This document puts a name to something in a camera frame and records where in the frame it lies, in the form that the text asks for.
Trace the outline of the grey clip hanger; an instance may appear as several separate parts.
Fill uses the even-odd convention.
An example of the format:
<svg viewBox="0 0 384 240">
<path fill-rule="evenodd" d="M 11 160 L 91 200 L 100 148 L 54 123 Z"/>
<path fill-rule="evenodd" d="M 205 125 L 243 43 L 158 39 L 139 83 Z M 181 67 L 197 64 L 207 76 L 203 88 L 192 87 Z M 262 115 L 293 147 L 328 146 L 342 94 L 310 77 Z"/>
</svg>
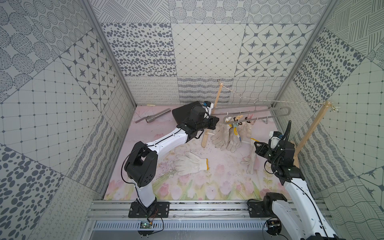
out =
<svg viewBox="0 0 384 240">
<path fill-rule="evenodd" d="M 241 122 L 255 122 L 262 121 L 268 117 L 268 122 L 276 120 L 279 117 L 288 117 L 291 114 L 292 109 L 288 106 L 283 107 L 271 107 L 267 104 L 257 104 L 253 106 L 246 105 L 233 105 L 228 107 L 218 107 L 214 109 L 214 113 L 211 116 L 216 116 L 224 124 L 240 124 Z M 248 121 L 246 117 L 248 114 L 254 114 L 253 118 Z M 239 122 L 234 121 L 234 117 L 243 115 L 243 118 Z"/>
</svg>

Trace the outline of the orange clothes peg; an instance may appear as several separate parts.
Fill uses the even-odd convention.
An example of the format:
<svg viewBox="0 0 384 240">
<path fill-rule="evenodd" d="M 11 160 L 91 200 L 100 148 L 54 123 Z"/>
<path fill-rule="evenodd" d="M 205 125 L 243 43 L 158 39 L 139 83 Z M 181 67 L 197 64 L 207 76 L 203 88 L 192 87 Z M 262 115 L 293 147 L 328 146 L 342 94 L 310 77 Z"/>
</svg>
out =
<svg viewBox="0 0 384 240">
<path fill-rule="evenodd" d="M 239 122 L 242 118 L 243 118 L 243 115 L 238 115 L 238 116 L 234 117 L 234 121 Z"/>
</svg>

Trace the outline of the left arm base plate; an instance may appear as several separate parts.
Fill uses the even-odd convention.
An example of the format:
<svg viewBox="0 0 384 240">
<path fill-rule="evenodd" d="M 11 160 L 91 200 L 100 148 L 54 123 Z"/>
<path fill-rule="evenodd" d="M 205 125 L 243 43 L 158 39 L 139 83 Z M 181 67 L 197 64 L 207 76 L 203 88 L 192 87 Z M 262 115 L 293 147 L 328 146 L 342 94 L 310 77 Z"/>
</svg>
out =
<svg viewBox="0 0 384 240">
<path fill-rule="evenodd" d="M 149 207 L 145 207 L 138 200 L 131 203 L 129 218 L 168 218 L 170 202 L 153 202 Z"/>
</svg>

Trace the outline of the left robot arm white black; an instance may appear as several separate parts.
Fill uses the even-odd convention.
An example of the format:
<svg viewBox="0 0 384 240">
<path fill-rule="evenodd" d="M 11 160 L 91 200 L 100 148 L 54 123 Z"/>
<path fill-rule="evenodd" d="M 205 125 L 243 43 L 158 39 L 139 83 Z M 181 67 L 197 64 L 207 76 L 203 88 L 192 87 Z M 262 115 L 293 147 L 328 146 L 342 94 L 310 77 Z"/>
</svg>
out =
<svg viewBox="0 0 384 240">
<path fill-rule="evenodd" d="M 219 118 L 212 114 L 214 104 L 195 101 L 172 110 L 177 123 L 169 134 L 149 143 L 137 142 L 124 160 L 122 172 L 126 172 L 135 186 L 141 209 L 148 217 L 159 212 L 152 180 L 157 171 L 158 160 L 173 149 L 199 139 L 205 130 L 215 130 Z"/>
</svg>

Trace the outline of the blue dotted glove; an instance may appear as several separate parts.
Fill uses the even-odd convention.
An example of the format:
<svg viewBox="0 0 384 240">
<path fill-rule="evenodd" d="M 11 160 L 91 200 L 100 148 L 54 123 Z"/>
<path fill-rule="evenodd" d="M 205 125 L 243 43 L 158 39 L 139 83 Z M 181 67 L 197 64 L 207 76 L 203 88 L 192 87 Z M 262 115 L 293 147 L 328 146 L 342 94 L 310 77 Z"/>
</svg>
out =
<svg viewBox="0 0 384 240">
<path fill-rule="evenodd" d="M 187 152 L 185 155 L 177 155 L 176 158 L 174 166 L 178 176 L 195 174 L 210 169 L 208 159 L 200 158 L 191 152 Z"/>
<path fill-rule="evenodd" d="M 253 175 L 260 167 L 260 160 L 258 159 L 258 155 L 256 154 L 256 145 L 255 145 L 256 142 L 258 142 L 256 139 L 251 138 L 250 155 L 248 157 L 245 157 L 241 161 L 241 165 L 247 167 L 246 173 L 249 175 Z"/>
</svg>

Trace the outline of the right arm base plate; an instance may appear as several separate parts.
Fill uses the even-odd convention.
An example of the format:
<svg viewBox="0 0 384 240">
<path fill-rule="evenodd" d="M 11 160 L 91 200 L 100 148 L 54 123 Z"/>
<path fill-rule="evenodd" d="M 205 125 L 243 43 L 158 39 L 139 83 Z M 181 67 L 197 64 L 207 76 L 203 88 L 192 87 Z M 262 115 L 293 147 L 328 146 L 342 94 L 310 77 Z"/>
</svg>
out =
<svg viewBox="0 0 384 240">
<path fill-rule="evenodd" d="M 265 207 L 263 201 L 256 201 L 254 199 L 250 199 L 247 201 L 247 207 L 250 218 L 273 218 L 276 215 Z"/>
</svg>

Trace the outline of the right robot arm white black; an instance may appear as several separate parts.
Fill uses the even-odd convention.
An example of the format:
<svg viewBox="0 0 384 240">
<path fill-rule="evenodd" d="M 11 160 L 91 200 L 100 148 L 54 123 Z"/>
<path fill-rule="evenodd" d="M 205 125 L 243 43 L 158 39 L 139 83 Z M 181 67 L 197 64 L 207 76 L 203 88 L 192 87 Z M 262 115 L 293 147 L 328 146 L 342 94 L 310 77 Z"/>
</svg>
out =
<svg viewBox="0 0 384 240">
<path fill-rule="evenodd" d="M 291 122 L 284 133 L 273 132 L 268 143 L 255 142 L 255 153 L 267 160 L 272 174 L 290 195 L 296 212 L 283 194 L 269 192 L 263 199 L 263 211 L 272 214 L 293 240 L 338 240 L 336 231 L 322 215 L 312 197 L 302 171 L 294 165 L 294 144 L 289 142 Z"/>
</svg>

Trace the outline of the beige knit gloves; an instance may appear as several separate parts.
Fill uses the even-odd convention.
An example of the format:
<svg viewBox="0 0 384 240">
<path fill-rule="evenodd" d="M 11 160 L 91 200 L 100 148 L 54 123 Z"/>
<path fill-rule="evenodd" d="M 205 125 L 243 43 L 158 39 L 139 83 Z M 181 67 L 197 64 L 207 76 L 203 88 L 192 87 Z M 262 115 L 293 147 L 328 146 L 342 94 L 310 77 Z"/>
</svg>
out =
<svg viewBox="0 0 384 240">
<path fill-rule="evenodd" d="M 249 140 L 252 137 L 252 125 L 251 122 L 241 122 L 238 125 L 238 133 L 241 141 Z"/>
</svg>

